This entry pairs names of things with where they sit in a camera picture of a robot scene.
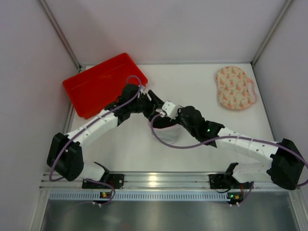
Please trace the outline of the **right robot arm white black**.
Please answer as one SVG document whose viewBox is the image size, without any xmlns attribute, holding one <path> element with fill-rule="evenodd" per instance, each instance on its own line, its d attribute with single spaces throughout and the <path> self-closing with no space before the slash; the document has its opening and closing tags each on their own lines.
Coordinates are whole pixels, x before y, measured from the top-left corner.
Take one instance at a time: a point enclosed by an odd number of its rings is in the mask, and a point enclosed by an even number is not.
<svg viewBox="0 0 308 231">
<path fill-rule="evenodd" d="M 225 172 L 226 178 L 239 183 L 272 182 L 287 190 L 299 186 L 305 164 L 291 140 L 262 141 L 241 135 L 220 123 L 204 119 L 193 106 L 180 108 L 176 121 L 199 142 L 255 160 L 252 164 L 231 163 Z"/>
</svg>

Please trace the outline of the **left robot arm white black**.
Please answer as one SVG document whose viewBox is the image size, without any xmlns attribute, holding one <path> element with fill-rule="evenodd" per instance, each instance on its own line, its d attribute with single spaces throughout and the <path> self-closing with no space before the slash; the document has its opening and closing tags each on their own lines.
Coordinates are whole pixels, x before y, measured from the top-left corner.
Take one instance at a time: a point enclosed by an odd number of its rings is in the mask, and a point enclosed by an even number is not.
<svg viewBox="0 0 308 231">
<path fill-rule="evenodd" d="M 163 105 L 164 101 L 151 90 L 145 93 L 137 85 L 127 84 L 121 95 L 92 120 L 72 132 L 57 133 L 53 137 L 47 165 L 67 181 L 101 181 L 107 175 L 107 168 L 98 163 L 85 162 L 84 149 L 129 119 L 131 114 L 142 113 L 150 120 Z"/>
</svg>

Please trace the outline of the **black bra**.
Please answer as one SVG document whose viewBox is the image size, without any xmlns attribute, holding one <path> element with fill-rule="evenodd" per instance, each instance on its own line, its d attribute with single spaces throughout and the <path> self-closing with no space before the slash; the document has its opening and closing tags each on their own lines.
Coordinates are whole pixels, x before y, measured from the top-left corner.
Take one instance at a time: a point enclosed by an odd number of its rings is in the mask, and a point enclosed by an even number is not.
<svg viewBox="0 0 308 231">
<path fill-rule="evenodd" d="M 153 127 L 157 129 L 169 128 L 174 125 L 177 125 L 177 122 L 169 117 L 161 117 L 159 116 L 153 122 Z"/>
</svg>

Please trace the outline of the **white mesh laundry bag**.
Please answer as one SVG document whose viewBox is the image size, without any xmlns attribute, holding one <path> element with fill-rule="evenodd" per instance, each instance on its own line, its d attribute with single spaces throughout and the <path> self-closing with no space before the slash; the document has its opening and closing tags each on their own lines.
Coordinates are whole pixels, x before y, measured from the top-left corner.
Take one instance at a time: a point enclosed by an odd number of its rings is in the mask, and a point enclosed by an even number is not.
<svg viewBox="0 0 308 231">
<path fill-rule="evenodd" d="M 182 127 L 177 124 L 169 128 L 157 129 L 154 128 L 155 134 L 164 142 L 173 144 L 177 142 L 182 134 Z"/>
</svg>

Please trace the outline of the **floral pink laundry bag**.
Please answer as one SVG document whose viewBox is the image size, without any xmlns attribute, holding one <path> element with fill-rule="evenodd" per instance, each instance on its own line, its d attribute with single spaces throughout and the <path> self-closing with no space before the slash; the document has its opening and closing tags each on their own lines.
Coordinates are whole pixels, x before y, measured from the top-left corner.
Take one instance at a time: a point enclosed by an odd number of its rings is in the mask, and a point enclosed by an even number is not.
<svg viewBox="0 0 308 231">
<path fill-rule="evenodd" d="M 237 66 L 226 66 L 216 72 L 219 103 L 231 110 L 244 110 L 257 102 L 252 79 Z"/>
</svg>

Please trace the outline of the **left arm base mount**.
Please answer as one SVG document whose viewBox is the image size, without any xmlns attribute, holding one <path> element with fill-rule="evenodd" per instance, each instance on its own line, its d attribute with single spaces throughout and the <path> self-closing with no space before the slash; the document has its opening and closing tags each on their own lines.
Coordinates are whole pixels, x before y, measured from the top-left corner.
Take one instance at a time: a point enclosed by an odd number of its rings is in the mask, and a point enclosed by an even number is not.
<svg viewBox="0 0 308 231">
<path fill-rule="evenodd" d="M 108 173 L 102 177 L 100 182 L 111 185 L 115 189 L 121 189 L 124 185 L 124 174 Z M 109 187 L 88 180 L 83 180 L 82 189 L 109 189 Z"/>
</svg>

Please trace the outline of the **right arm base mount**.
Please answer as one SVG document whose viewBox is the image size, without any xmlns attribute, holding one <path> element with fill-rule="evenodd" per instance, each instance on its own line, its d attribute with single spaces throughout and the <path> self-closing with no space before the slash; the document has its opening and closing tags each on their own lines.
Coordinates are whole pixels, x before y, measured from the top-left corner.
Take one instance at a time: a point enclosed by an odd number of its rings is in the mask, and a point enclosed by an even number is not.
<svg viewBox="0 0 308 231">
<path fill-rule="evenodd" d="M 233 176 L 228 176 L 225 174 L 209 174 L 209 183 L 211 189 L 250 189 L 252 183 L 238 182 Z"/>
</svg>

